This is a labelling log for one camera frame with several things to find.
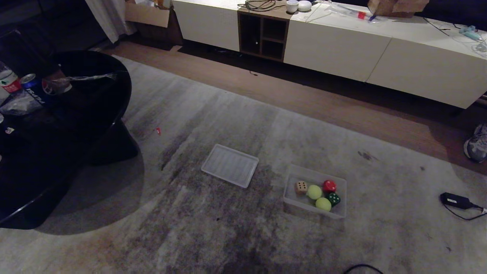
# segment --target sneaker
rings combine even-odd
[[[473,136],[463,145],[468,158],[481,163],[487,159],[487,124],[478,125]]]

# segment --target white round object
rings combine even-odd
[[[297,0],[288,0],[286,10],[288,13],[295,13],[298,10],[299,2]]]
[[[309,11],[309,10],[311,10],[311,2],[310,1],[306,1],[306,0],[299,1],[298,10],[299,11]]]

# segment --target wooden floor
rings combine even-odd
[[[283,68],[288,72],[297,72],[284,73],[284,77],[280,78],[250,73],[248,69],[178,52],[179,49],[174,47],[171,51],[164,51],[126,41],[106,53],[320,119],[487,175],[487,163],[473,163],[463,153],[463,143],[475,124],[486,121],[485,109],[472,106],[459,116],[451,117],[449,112],[455,108],[427,99],[412,98],[397,91],[290,66]],[[277,67],[271,74],[277,75],[276,71],[281,68]]]

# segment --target red dice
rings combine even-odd
[[[332,180],[326,180],[323,183],[323,192],[331,193],[337,190],[337,185]]]

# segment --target cardboard box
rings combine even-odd
[[[430,0],[369,0],[368,7],[374,15],[390,17],[413,17],[423,11]]]
[[[183,35],[176,13],[173,8],[167,8],[165,4],[164,1],[163,6],[150,7],[138,5],[135,0],[127,0],[125,2],[125,20],[138,23],[135,26],[144,38],[182,45]]]

